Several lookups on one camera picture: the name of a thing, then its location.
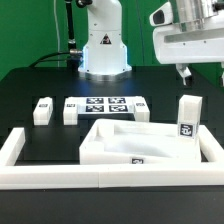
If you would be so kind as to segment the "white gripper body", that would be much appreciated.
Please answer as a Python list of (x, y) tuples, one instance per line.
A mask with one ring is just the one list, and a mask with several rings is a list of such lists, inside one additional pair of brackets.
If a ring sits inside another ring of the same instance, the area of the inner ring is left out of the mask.
[(155, 55), (161, 64), (224, 62), (224, 10), (207, 17), (203, 27), (194, 31), (183, 32), (173, 20), (170, 6), (161, 6), (149, 16)]

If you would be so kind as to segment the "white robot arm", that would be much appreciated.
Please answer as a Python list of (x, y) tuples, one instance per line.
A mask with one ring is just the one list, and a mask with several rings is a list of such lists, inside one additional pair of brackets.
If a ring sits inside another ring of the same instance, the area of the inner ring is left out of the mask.
[[(119, 0), (76, 0), (76, 4), (88, 13), (88, 41), (79, 71), (98, 80), (129, 72)], [(193, 63), (219, 62), (224, 69), (224, 1), (167, 0), (151, 13), (149, 23), (154, 27), (157, 60), (173, 64), (184, 80), (191, 77)]]

